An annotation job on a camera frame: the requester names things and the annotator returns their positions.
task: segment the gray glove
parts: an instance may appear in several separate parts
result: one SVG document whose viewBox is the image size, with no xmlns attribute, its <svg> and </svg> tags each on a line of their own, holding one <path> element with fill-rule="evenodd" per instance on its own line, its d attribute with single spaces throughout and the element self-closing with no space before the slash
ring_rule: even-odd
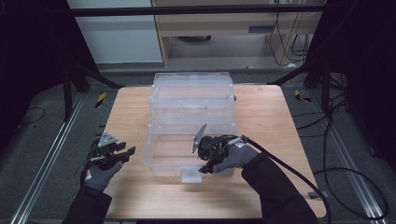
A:
<svg viewBox="0 0 396 224">
<path fill-rule="evenodd" d="M 213 166 L 213 172 L 218 173 L 226 168 L 233 167 L 244 167 L 259 153 L 252 147 L 245 145 L 242 142 L 237 142 L 231 146 L 228 146 L 228 157 L 224 162 Z"/>
<path fill-rule="evenodd" d="M 108 186 L 111 177 L 113 177 L 113 175 L 118 172 L 121 167 L 122 161 L 117 162 L 113 167 L 105 171 L 101 170 L 96 165 L 92 165 L 87 171 L 84 184 L 87 187 L 104 191 Z"/>
</svg>

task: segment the transparent box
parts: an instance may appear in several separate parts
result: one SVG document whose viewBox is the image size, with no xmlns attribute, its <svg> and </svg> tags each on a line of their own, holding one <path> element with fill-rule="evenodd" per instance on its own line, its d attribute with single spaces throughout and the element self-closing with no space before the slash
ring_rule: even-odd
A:
<svg viewBox="0 0 396 224">
<path fill-rule="evenodd" d="M 233 119 L 233 81 L 228 73 L 158 73 L 150 96 L 151 121 L 143 162 L 155 176 L 180 176 L 182 183 L 202 181 L 206 164 L 191 153 L 194 136 L 238 135 Z M 227 169 L 216 175 L 232 175 Z"/>
<path fill-rule="evenodd" d="M 228 73 L 158 73 L 150 96 L 153 117 L 232 117 Z"/>
<path fill-rule="evenodd" d="M 233 119 L 153 118 L 148 125 L 148 138 L 143 162 L 155 176 L 180 176 L 182 170 L 198 171 L 206 161 L 191 153 L 194 136 L 206 123 L 204 136 L 238 135 Z M 219 175 L 231 175 L 233 169 Z"/>
</svg>

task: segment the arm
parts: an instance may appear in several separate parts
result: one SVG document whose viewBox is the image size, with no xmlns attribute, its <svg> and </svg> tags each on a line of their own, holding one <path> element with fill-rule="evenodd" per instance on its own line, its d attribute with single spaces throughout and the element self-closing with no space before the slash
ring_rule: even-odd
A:
<svg viewBox="0 0 396 224">
<path fill-rule="evenodd" d="M 248 163 L 242 177 L 259 193 L 265 223 L 318 223 L 305 198 L 265 155 Z"/>
<path fill-rule="evenodd" d="M 63 224 L 103 224 L 110 203 L 111 197 L 102 191 L 82 186 L 70 206 Z"/>
<path fill-rule="evenodd" d="M 80 187 L 63 224 L 103 224 L 111 203 L 111 197 L 103 191 L 121 167 L 121 161 L 105 171 L 91 166 L 85 177 L 85 185 Z"/>
<path fill-rule="evenodd" d="M 282 170 L 263 153 L 242 143 L 228 147 L 228 158 L 213 167 L 218 173 L 242 167 L 242 177 L 260 195 L 262 220 L 267 224 L 318 223 L 304 197 Z"/>
</svg>

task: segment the black curtain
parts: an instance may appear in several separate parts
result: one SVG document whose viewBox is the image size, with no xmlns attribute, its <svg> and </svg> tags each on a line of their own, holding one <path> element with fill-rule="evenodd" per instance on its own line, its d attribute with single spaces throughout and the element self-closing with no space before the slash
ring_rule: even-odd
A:
<svg viewBox="0 0 396 224">
<path fill-rule="evenodd" d="M 63 83 L 64 62 L 60 62 L 59 55 L 67 54 L 99 73 L 75 18 L 49 13 L 52 9 L 69 9 L 65 0 L 3 2 L 0 4 L 0 152 L 33 97 Z M 67 52 L 59 54 L 57 43 L 62 43 Z M 71 77 L 84 77 L 84 74 L 72 71 Z"/>
<path fill-rule="evenodd" d="M 305 84 L 310 87 L 320 82 L 323 60 L 330 72 L 345 74 L 346 97 L 357 121 L 375 153 L 396 171 L 394 1 L 329 0 L 329 4 L 343 2 L 349 6 L 344 12 L 325 12 L 320 19 L 308 57 L 322 61 L 310 69 Z"/>
</svg>

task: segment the white cabinet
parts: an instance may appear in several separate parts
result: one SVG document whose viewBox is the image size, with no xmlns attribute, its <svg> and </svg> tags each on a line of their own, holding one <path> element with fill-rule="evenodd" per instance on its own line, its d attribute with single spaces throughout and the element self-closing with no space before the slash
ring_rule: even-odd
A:
<svg viewBox="0 0 396 224">
<path fill-rule="evenodd" d="M 151 7 L 150 0 L 67 0 L 71 8 Z M 92 57 L 102 67 L 163 63 L 154 17 L 76 17 Z"/>
</svg>

